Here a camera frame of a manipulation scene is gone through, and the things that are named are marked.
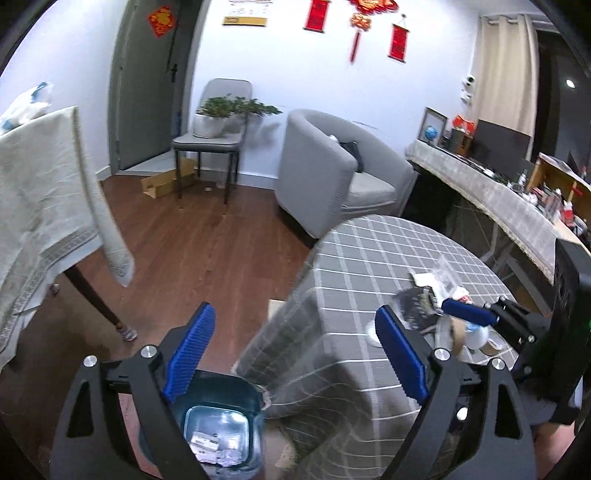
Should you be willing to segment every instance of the plastic bag on wall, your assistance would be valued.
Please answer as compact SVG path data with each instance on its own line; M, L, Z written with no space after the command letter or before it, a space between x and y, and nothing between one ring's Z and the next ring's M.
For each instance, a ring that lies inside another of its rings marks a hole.
M20 94L0 116L0 135L45 115L51 105L52 91L53 84L41 82L35 88Z

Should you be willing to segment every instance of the chinese knot ornament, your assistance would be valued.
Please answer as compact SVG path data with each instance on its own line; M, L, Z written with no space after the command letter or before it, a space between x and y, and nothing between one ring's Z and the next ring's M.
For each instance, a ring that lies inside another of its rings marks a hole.
M394 0L349 0L356 8L357 12L351 16L352 27L357 28L353 49L351 50L350 61L353 63L357 56L361 31L368 31L371 28L371 18L369 15L374 13L395 12L398 10L398 4Z

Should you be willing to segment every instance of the picture frame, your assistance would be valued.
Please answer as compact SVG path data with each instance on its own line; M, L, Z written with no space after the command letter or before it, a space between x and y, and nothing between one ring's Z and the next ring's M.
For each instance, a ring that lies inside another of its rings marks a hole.
M423 115L423 120L421 121L421 128L418 130L417 138L421 142L425 142L428 145L435 145L439 146L441 143L441 139L443 138L443 133L447 126L447 117L442 113L439 113L432 108L426 107L425 113ZM433 140L429 140L425 136L425 131L427 128L433 127L437 130L437 136Z

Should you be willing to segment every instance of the gray armchair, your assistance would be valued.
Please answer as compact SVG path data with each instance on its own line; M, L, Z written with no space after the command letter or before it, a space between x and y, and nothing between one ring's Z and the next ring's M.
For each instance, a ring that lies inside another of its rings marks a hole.
M329 135L357 143L363 173ZM416 179L409 162L358 125L314 110L289 114L275 197L313 238L350 218L399 215Z

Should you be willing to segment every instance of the plaid tablecloth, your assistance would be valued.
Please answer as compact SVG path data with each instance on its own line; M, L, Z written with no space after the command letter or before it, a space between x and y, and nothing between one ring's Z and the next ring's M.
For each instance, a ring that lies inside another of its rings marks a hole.
M413 285L410 270L426 272L441 255L476 304L511 298L487 266L452 240L372 215L339 225L316 245L290 298L241 355L236 373L268 390L266 415L281 419L294 443L292 478L377 478L396 455L419 406L365 331L380 306ZM467 348L461 356L489 360ZM517 355L507 347L501 357L512 367Z

